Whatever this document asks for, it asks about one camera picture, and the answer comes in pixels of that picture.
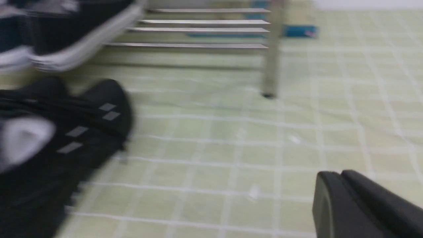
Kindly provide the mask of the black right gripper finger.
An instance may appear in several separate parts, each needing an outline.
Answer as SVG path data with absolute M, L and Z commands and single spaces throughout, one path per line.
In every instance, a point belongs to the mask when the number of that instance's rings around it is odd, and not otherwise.
M 312 206 L 318 238 L 421 238 L 423 210 L 354 170 L 320 171 Z

